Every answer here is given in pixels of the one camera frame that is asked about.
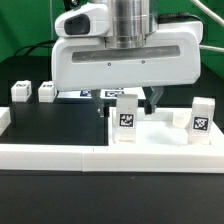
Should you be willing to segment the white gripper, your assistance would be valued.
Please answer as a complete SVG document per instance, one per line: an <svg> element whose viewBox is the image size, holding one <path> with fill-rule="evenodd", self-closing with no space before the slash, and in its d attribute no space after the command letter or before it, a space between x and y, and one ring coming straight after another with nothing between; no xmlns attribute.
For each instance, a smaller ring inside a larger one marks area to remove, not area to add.
<svg viewBox="0 0 224 224"><path fill-rule="evenodd" d="M92 90L101 117L109 106L98 89L144 87L153 114L161 86L192 84L200 76L199 21L156 21L148 4L85 4L60 15L52 50L52 81L60 91Z"/></svg>

